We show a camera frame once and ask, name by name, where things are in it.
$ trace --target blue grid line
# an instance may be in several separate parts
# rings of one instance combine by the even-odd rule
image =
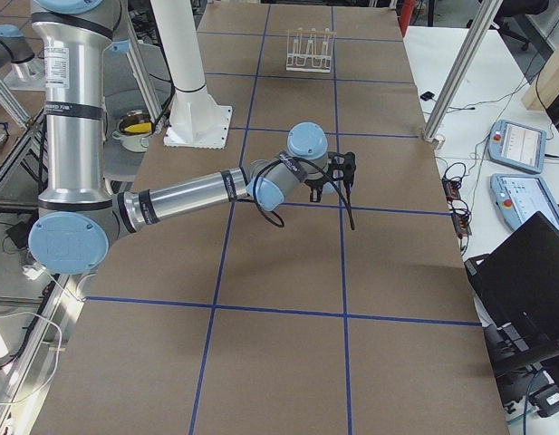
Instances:
[[[332,77],[297,77],[295,75],[265,75],[265,74],[245,74],[241,72],[205,72],[205,75],[223,75],[230,77],[259,77],[263,79],[283,79],[283,80],[313,80],[320,82],[330,82]],[[358,83],[380,83],[380,84],[414,84],[414,82],[394,81],[394,80],[371,80],[371,79],[336,79],[338,82],[358,82]]]
[[[0,9],[0,14],[2,11],[4,11],[14,0],[9,0],[9,2],[7,2],[7,5],[5,5],[4,7],[2,7]]]
[[[383,322],[400,322],[406,324],[448,324],[450,326],[482,326],[480,322],[469,322],[464,320],[439,320],[439,319],[419,319],[414,317],[394,317],[387,315],[369,315],[369,314],[348,314],[350,319],[360,320],[377,320]]]
[[[267,7],[267,16],[265,18],[265,28],[263,30],[263,38],[261,38],[261,48],[259,49],[259,58],[257,59],[257,68],[255,70],[255,81],[253,82],[253,91],[251,92],[251,102],[249,103],[249,112],[246,115],[245,136],[243,137],[243,147],[239,156],[239,166],[243,166],[243,158],[245,157],[246,142],[251,129],[251,115],[253,114],[253,105],[255,104],[255,94],[257,92],[257,82],[259,80],[259,71],[261,71],[261,59],[263,59],[263,50],[265,47],[265,33],[269,24],[269,15],[271,14],[271,5]]]
[[[271,12],[271,5],[267,7],[267,17],[265,19],[265,30],[267,30],[267,24],[269,22],[269,14]],[[261,57],[263,54],[263,44],[265,43],[265,36],[261,38],[261,49],[259,51],[259,59],[257,61],[257,70],[256,73],[259,74],[259,68],[261,65]],[[257,78],[255,77],[255,82],[253,83],[253,90],[251,92],[251,103],[249,105],[249,112],[246,118],[246,126],[249,127],[249,123],[251,121],[251,114],[253,111],[253,101],[255,99],[255,90],[257,86]],[[248,130],[245,132],[245,137],[243,138],[243,146],[241,148],[241,155],[239,157],[239,166],[241,166],[241,162],[243,161],[243,156],[245,155],[245,146],[246,146],[246,139],[248,135]],[[223,252],[221,254],[221,261],[218,269],[218,276],[217,276],[217,286],[215,288],[215,295],[213,296],[213,307],[211,308],[210,317],[208,320],[208,329],[207,329],[207,339],[205,340],[205,347],[203,349],[203,357],[200,364],[200,372],[198,374],[198,382],[197,382],[197,391],[195,393],[195,402],[193,404],[192,415],[190,419],[190,425],[188,427],[188,435],[194,435],[195,432],[195,424],[197,423],[197,415],[198,415],[198,405],[200,403],[200,393],[202,392],[203,386],[203,379],[205,376],[205,369],[207,368],[207,358],[208,358],[208,350],[210,348],[210,340],[213,333],[213,325],[215,323],[215,313],[217,312],[217,301],[218,301],[218,293],[221,286],[221,280],[223,278],[223,270],[225,268],[225,260],[226,260],[226,252],[228,248],[228,240],[231,233],[231,225],[233,224],[233,214],[235,212],[236,204],[233,203],[231,205],[231,210],[229,212],[228,221],[226,223],[226,233],[225,233],[225,242],[223,243]]]
[[[228,239],[231,234],[231,225],[233,223],[233,214],[235,212],[235,204],[231,205],[228,214],[228,221],[226,223],[225,241],[223,242],[223,249],[221,253],[221,261],[218,267],[217,285],[215,287],[215,294],[213,296],[213,304],[211,305],[210,316],[208,319],[207,339],[205,340],[205,347],[203,349],[203,357],[200,364],[200,372],[198,373],[197,391],[195,393],[195,402],[193,404],[192,415],[190,418],[190,425],[188,428],[188,435],[193,435],[195,432],[195,424],[197,422],[198,404],[200,403],[200,393],[202,391],[203,379],[205,377],[205,369],[207,368],[208,350],[210,348],[210,339],[213,333],[213,326],[215,324],[215,312],[217,311],[218,292],[220,290],[221,281],[223,278],[223,270],[225,269],[226,250],[228,248]]]
[[[244,202],[250,204],[251,202],[246,199],[239,199],[237,202]],[[282,202],[282,206],[288,207],[308,207],[308,208],[332,208],[335,210],[344,211],[345,207],[340,205],[333,205],[333,204],[317,204],[317,203],[310,203],[310,202]],[[407,209],[400,209],[400,208],[376,208],[376,207],[357,207],[352,206],[352,210],[360,210],[360,211],[372,211],[377,213],[405,213],[409,215],[431,215],[431,216],[444,216],[450,217],[450,212],[448,211],[426,211],[426,210],[407,210]]]
[[[281,129],[265,129],[258,127],[231,127],[230,130],[244,130],[244,131],[270,131],[274,133],[288,133],[289,130]],[[386,133],[353,133],[353,132],[332,132],[326,131],[325,134],[329,136],[358,136],[365,138],[392,138],[392,139],[417,139],[418,135],[412,134],[386,134]]]
[[[424,319],[418,317],[396,317],[393,315],[375,315],[375,314],[354,314],[354,313],[330,313],[325,311],[308,311],[308,310],[293,310],[282,308],[268,308],[259,306],[242,306],[242,305],[228,305],[228,304],[201,304],[197,302],[180,302],[180,301],[167,301],[155,299],[140,299],[131,297],[114,297],[114,296],[88,296],[88,301],[98,302],[114,302],[118,304],[142,304],[142,305],[165,305],[165,306],[183,306],[188,308],[206,308],[227,311],[240,311],[251,313],[269,313],[269,314],[295,314],[313,317],[334,317],[334,318],[348,318],[357,320],[371,320],[377,322],[396,322],[403,324],[445,324],[449,326],[482,326],[480,322],[470,322],[465,320],[441,320],[441,319]]]
[[[330,16],[332,18],[332,30],[335,32],[335,17],[333,6],[330,7]],[[340,152],[340,124],[337,102],[337,64],[335,57],[335,43],[333,44],[333,111],[335,116],[335,144],[337,152]],[[342,263],[342,309],[343,309],[343,353],[345,359],[345,397],[348,417],[348,435],[353,435],[353,410],[352,410],[352,367],[350,364],[350,334],[348,325],[348,295],[347,295],[347,277],[345,268],[345,233],[343,230],[343,210],[342,200],[338,199],[339,204],[339,222],[340,222],[340,259]]]
[[[121,303],[130,303],[130,304],[186,306],[190,308],[212,308],[213,307],[212,304],[201,304],[198,302],[165,301],[160,299],[140,299],[134,297],[87,296],[86,300],[98,301],[98,302],[121,302]]]
[[[197,31],[198,34],[221,34],[224,36],[264,36],[267,38],[286,38],[286,34],[250,34],[242,32],[213,32],[213,31]],[[345,36],[335,36],[335,40],[340,41],[368,41],[373,43],[403,43],[401,39],[385,39],[385,38],[351,38]]]
[[[345,314],[342,313],[326,313],[322,311],[289,310],[289,309],[280,309],[280,308],[261,308],[257,306],[217,305],[217,308],[221,310],[255,312],[255,313],[297,314],[297,315],[308,315],[308,316],[315,316],[315,317],[337,317],[337,318],[345,317]]]

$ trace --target white desk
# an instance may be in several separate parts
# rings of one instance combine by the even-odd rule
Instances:
[[[436,96],[439,95],[466,33],[466,29],[409,28],[405,44],[419,94],[431,91]],[[519,84],[525,86],[512,98],[495,101],[513,92]],[[488,32],[452,106],[463,107],[475,102],[491,102],[477,105],[473,111],[456,111],[445,117],[439,133],[447,139],[443,148],[437,151],[437,157],[444,159],[448,164],[462,161],[470,168],[474,164],[471,154],[474,153],[475,145],[483,141],[478,147],[479,154],[482,154],[485,148],[484,139],[497,119],[553,131],[554,137],[547,141],[546,152],[559,155],[559,133],[551,125],[548,116],[543,111],[527,111],[521,102],[527,89],[524,75],[501,37],[496,31]],[[431,112],[435,104],[434,101],[420,103],[424,112]],[[439,172],[443,173],[445,163],[439,159],[438,165]],[[473,207],[472,196],[479,170],[480,177]],[[460,169],[454,169],[454,175],[460,173]],[[465,258],[492,252],[512,233],[490,197],[489,179],[495,173],[522,172],[485,159],[482,168],[479,161],[470,171],[470,176],[463,180],[460,194],[473,207],[473,235],[469,238]],[[559,161],[548,159],[541,175],[559,203]],[[522,433],[520,423],[512,424],[509,429],[513,435]],[[532,435],[559,434],[559,413],[549,419],[530,416],[527,420],[527,430]]]

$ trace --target silver metal arm segment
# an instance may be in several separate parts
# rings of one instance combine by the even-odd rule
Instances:
[[[245,198],[246,184],[242,168],[223,170],[177,186],[120,193],[116,207],[126,229],[134,233],[167,218]]]

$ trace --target aluminum profile pole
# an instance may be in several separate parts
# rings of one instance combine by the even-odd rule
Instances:
[[[14,122],[22,128],[27,128],[30,120],[29,114],[25,111],[24,107],[19,103],[15,96],[9,91],[9,88],[0,77],[0,104],[5,111],[9,113]]]
[[[142,93],[142,98],[146,103],[146,107],[149,110],[150,117],[157,123],[156,131],[162,129],[162,120],[158,117],[162,112],[160,107],[159,96],[156,93],[156,89],[152,84],[149,77],[149,72],[142,61],[142,54],[140,53],[140,48],[138,47],[138,38],[136,37],[136,32],[132,26],[132,21],[128,16],[126,16],[127,26],[128,26],[128,39],[130,41],[130,49],[126,53],[130,67],[132,68],[132,73],[134,78],[138,83],[140,92]]]
[[[448,107],[452,103],[454,96],[458,91],[458,87],[467,73],[468,67],[477,53],[478,47],[481,45],[487,30],[493,22],[498,8],[503,0],[484,0],[477,16],[475,16],[472,26],[467,33],[467,37],[460,47],[458,56],[452,69],[448,73],[442,91],[440,92],[438,102],[434,106],[432,113],[426,123],[426,127],[422,132],[422,137],[428,142],[432,142],[436,138],[436,133],[448,111]]]

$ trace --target black band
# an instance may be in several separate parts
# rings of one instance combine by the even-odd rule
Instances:
[[[277,154],[277,158],[289,169],[289,171],[295,175],[300,183],[303,183],[307,178],[307,171],[303,166],[299,164],[297,160],[287,154],[285,151],[281,151]]]
[[[200,88],[196,88],[196,89],[193,90],[193,91],[184,91],[184,90],[182,90],[182,89],[177,88],[176,86],[174,87],[174,89],[176,89],[177,91],[184,92],[184,93],[193,93],[193,92],[198,92],[198,91],[200,91],[200,90],[203,89],[205,86],[207,86],[207,82],[205,82]]]
[[[49,202],[38,199],[37,206],[46,210],[56,211],[95,211],[104,210],[105,208],[112,207],[112,201],[102,202],[87,202],[87,203],[68,203],[68,202]]]
[[[228,202],[235,202],[237,200],[235,181],[231,175],[230,170],[222,170],[221,177],[223,177],[223,184],[225,185],[226,195]]]
[[[129,233],[135,233],[136,228],[132,226],[130,218],[128,217],[128,212],[126,211],[126,204],[124,204],[124,192],[119,193],[118,197],[116,197],[116,200],[118,201],[118,211],[120,212],[122,223]]]
[[[101,107],[63,101],[46,101],[43,106],[43,112],[46,115],[85,118],[87,120],[95,121],[101,121],[103,114]]]
[[[7,54],[9,54],[9,60],[10,60],[11,62],[13,62],[13,61],[14,61],[14,58],[15,58],[14,52],[12,52],[11,49],[10,49],[1,39],[0,39],[0,45],[1,45],[2,47],[4,47],[4,50],[6,50],[6,51],[7,51]]]
[[[14,65],[19,65],[20,63],[26,63],[31,61],[33,58],[35,57],[35,53],[32,53],[31,56],[29,56],[27,59],[22,59],[21,61],[11,61],[11,63],[13,63]]]
[[[140,204],[140,211],[144,217],[146,225],[158,224],[160,219],[156,216],[152,199],[150,199],[150,190],[144,190],[138,193],[138,202]]]
[[[32,14],[32,23],[58,23],[67,24],[72,27],[78,27],[84,30],[90,30],[96,34],[112,39],[112,30],[103,25],[93,23],[92,21],[82,20],[72,15],[56,14],[55,12],[36,12]]]

